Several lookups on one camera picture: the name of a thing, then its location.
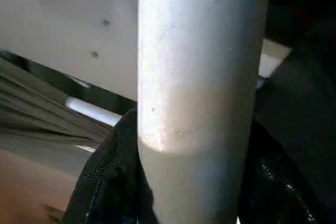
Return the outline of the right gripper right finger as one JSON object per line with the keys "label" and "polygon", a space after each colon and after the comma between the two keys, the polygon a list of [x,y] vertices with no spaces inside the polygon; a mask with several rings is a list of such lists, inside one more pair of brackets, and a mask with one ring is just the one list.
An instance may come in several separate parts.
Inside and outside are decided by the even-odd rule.
{"label": "right gripper right finger", "polygon": [[266,129],[251,126],[238,204],[240,223],[322,223],[323,206]]}

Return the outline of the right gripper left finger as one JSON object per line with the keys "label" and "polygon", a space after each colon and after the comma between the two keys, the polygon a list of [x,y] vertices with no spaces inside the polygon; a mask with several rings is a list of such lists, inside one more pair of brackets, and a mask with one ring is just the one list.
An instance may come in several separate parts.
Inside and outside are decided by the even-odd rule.
{"label": "right gripper left finger", "polygon": [[138,153],[137,110],[129,110],[87,160],[63,223],[138,223],[153,203]]}

